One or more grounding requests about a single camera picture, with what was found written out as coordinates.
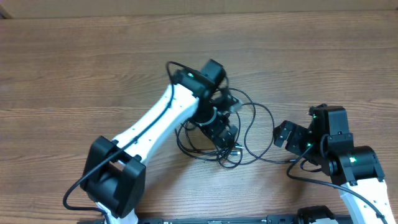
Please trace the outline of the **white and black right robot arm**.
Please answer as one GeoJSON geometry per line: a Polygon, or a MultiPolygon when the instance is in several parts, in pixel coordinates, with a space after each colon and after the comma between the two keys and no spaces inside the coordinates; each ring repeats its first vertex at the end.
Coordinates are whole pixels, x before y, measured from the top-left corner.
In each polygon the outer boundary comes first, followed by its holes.
{"type": "Polygon", "coordinates": [[[307,128],[287,120],[275,127],[274,144],[297,155],[294,164],[304,159],[331,180],[295,179],[337,189],[353,223],[395,223],[381,163],[371,147],[354,145],[345,108],[321,104],[308,113],[307,128]]]}

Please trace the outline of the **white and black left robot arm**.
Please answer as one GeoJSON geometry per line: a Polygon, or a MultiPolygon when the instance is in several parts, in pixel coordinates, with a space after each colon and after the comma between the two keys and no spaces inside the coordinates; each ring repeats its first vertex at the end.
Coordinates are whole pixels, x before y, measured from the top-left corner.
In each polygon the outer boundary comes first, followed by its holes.
{"type": "Polygon", "coordinates": [[[172,131],[189,121],[213,142],[216,158],[235,147],[238,128],[229,116],[240,102],[231,96],[223,66],[210,59],[201,70],[182,64],[169,74],[170,85],[159,101],[133,126],[90,146],[80,187],[104,215],[105,223],[137,223],[134,213],[143,196],[146,166],[172,131]]]}

